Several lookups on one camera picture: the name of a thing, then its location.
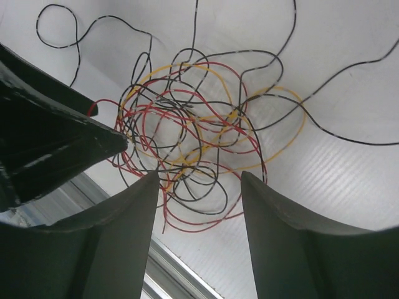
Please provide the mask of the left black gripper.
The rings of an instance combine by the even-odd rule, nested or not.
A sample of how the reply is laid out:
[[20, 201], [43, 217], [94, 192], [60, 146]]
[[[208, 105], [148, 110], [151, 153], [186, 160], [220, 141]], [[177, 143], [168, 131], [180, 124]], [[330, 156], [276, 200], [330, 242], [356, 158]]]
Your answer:
[[1, 210], [35, 201], [126, 150], [94, 101], [1, 47]]

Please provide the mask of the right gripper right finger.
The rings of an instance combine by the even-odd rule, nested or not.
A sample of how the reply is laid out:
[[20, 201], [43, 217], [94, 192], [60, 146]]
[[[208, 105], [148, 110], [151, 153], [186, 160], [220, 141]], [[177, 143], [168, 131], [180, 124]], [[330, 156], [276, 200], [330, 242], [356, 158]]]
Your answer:
[[241, 176], [259, 298], [397, 298], [398, 228], [372, 231], [324, 217]]

